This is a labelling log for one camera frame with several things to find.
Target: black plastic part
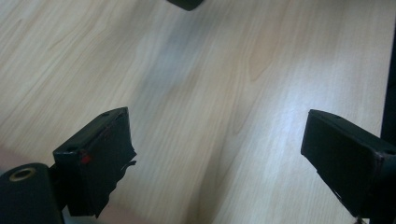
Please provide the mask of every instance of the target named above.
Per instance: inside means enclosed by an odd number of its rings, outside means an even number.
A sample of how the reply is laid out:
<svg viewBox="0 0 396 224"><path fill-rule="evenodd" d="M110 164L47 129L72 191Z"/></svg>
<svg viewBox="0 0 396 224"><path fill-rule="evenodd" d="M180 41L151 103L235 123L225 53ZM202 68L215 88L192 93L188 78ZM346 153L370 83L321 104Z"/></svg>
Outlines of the black plastic part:
<svg viewBox="0 0 396 224"><path fill-rule="evenodd" d="M64 223L48 166L26 164L0 176L0 223Z"/></svg>
<svg viewBox="0 0 396 224"><path fill-rule="evenodd" d="M98 116L54 150L70 215L98 217L135 155L127 107Z"/></svg>
<svg viewBox="0 0 396 224"><path fill-rule="evenodd" d="M394 219L396 147L334 114L311 110L301 153L352 216Z"/></svg>
<svg viewBox="0 0 396 224"><path fill-rule="evenodd" d="M196 9L199 5L201 5L204 0L168 0L168 2L181 7L187 11L191 11Z"/></svg>

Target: light wood grain surface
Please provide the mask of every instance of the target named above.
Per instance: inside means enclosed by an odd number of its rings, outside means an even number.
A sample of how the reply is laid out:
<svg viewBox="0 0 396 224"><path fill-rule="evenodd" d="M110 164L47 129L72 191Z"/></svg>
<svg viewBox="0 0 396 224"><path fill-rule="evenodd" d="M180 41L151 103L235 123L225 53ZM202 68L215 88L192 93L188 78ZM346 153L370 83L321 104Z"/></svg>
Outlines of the light wood grain surface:
<svg viewBox="0 0 396 224"><path fill-rule="evenodd" d="M315 108L379 134L395 10L2 0L0 167L51 165L91 119L129 106L137 165L90 223L353 223L300 155L304 126Z"/></svg>

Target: wooden table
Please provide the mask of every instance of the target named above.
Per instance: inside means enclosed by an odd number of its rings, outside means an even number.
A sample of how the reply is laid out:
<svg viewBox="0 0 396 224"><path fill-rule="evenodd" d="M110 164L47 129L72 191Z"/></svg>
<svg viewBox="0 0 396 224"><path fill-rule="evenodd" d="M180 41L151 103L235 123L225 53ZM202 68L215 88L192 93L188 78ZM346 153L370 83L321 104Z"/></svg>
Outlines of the wooden table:
<svg viewBox="0 0 396 224"><path fill-rule="evenodd" d="M2 0L1 169L51 165L91 119L129 106L137 165L90 223L353 223L301 156L304 126L315 108L379 134L395 9Z"/></svg>

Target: black cylindrical roller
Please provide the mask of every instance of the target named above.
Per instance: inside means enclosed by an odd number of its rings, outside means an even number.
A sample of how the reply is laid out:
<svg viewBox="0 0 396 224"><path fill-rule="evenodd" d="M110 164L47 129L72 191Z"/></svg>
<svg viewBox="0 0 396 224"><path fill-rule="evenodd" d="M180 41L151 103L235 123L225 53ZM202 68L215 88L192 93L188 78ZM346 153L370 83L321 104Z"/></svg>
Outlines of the black cylindrical roller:
<svg viewBox="0 0 396 224"><path fill-rule="evenodd" d="M201 5L204 0L168 0L168 2L175 4L185 10L191 11Z"/></svg>

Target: black object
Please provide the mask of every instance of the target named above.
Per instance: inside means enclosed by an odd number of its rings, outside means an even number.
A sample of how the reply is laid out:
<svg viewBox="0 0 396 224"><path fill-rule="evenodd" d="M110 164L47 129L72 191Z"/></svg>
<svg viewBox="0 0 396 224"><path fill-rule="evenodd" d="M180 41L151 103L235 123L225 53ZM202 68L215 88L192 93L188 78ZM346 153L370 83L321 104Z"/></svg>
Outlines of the black object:
<svg viewBox="0 0 396 224"><path fill-rule="evenodd" d="M187 11L191 11L201 5L204 0L168 0L168 2L181 7Z"/></svg>
<svg viewBox="0 0 396 224"><path fill-rule="evenodd" d="M301 153L354 217L396 217L396 147L334 114L311 110Z"/></svg>
<svg viewBox="0 0 396 224"><path fill-rule="evenodd" d="M71 216L97 217L136 153L128 108L108 111L53 151L55 164L26 164L0 176L1 223L64 223Z"/></svg>

